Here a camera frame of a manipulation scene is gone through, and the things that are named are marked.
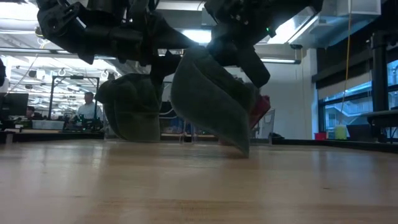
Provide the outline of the light green container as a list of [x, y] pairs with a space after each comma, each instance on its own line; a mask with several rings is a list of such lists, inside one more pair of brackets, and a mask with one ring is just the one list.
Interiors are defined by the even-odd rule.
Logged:
[[346, 140], [347, 139], [347, 128], [343, 124], [336, 125], [334, 128], [335, 139], [336, 140]]

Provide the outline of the black side desk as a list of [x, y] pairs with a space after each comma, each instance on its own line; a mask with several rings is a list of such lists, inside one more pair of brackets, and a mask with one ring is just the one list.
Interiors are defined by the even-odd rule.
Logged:
[[377, 111], [362, 114], [371, 126], [377, 128], [398, 128], [398, 110]]

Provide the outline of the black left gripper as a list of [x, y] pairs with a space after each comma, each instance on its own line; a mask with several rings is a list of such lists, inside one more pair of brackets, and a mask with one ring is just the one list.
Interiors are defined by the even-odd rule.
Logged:
[[[86, 6], [68, 0], [36, 0], [36, 3], [43, 36], [88, 64], [93, 63], [96, 55], [125, 62], [134, 60], [133, 54], [140, 52], [145, 35], [131, 22], [124, 21], [128, 0], [88, 0]], [[155, 49], [187, 49], [198, 45], [170, 27], [157, 12], [149, 15], [148, 31]], [[155, 57], [150, 70], [152, 84], [161, 85], [165, 77], [175, 73], [181, 59], [169, 50], [164, 56]]]

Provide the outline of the black background frame rig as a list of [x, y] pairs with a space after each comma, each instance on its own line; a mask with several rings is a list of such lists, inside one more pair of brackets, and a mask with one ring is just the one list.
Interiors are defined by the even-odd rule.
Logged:
[[60, 82], [64, 81], [64, 79], [71, 79], [71, 80], [96, 80], [96, 84], [94, 84], [94, 87], [96, 90], [99, 89], [100, 87], [100, 78], [99, 77], [88, 77], [88, 76], [82, 76], [82, 75], [69, 75], [69, 76], [60, 76], [56, 75], [52, 77], [52, 82], [51, 82], [51, 91], [50, 91], [50, 102], [49, 102], [49, 112], [47, 115], [47, 119], [50, 120], [52, 117], [52, 106], [53, 106], [53, 97], [54, 97], [54, 89], [58, 85], [56, 82], [56, 79], [60, 79]]

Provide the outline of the ceiling light strip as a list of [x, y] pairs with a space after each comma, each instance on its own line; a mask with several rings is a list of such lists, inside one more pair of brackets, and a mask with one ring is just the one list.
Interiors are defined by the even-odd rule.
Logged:
[[261, 58], [263, 63], [280, 63], [280, 64], [300, 64], [301, 60], [282, 59], [282, 58]]

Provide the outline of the maroon baseball cap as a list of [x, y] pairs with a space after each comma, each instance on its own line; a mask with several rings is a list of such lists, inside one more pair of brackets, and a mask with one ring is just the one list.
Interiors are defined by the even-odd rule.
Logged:
[[260, 96], [254, 108], [251, 110], [249, 114], [249, 127], [252, 129], [258, 122], [262, 119], [262, 117], [270, 110], [271, 103], [270, 98], [267, 95]]

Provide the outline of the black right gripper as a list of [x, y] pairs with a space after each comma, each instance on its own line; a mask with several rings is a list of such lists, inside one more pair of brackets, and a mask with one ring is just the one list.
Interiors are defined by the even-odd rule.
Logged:
[[271, 75], [254, 49], [237, 50], [238, 45], [255, 45], [276, 36], [274, 18], [280, 0], [207, 0], [206, 12], [216, 22], [206, 49], [222, 66], [240, 66], [250, 81], [263, 87]]

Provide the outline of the black upright pole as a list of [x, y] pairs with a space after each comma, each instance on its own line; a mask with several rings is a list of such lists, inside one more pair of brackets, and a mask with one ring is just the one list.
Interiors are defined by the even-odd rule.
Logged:
[[373, 52], [372, 90], [373, 111], [385, 111], [389, 109], [388, 102], [388, 80], [387, 80], [387, 32], [377, 31], [371, 37], [371, 48]]

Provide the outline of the black monitor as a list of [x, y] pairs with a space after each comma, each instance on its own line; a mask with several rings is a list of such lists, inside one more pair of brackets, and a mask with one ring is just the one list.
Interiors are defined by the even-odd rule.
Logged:
[[25, 116], [28, 99], [27, 93], [0, 93], [0, 117]]

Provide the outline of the person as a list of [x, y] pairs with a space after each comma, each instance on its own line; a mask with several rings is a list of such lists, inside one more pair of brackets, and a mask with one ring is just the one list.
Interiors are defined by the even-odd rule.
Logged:
[[27, 107], [26, 116], [28, 120], [43, 120], [43, 116], [36, 112], [33, 106]]
[[84, 95], [85, 103], [78, 108], [77, 116], [84, 117], [85, 119], [93, 119], [96, 115], [101, 121], [103, 121], [103, 112], [101, 108], [95, 104], [94, 94], [92, 92], [86, 92]]

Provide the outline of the clear plastic bin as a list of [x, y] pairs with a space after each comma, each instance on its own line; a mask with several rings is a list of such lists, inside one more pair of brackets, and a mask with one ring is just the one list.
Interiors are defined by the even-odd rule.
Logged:
[[252, 128], [250, 145], [269, 144], [269, 136], [274, 132], [275, 109], [269, 110]]

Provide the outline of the grey storage box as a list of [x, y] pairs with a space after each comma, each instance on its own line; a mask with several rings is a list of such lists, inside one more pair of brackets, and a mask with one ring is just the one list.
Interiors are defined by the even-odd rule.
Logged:
[[64, 121], [32, 120], [32, 129], [62, 130]]

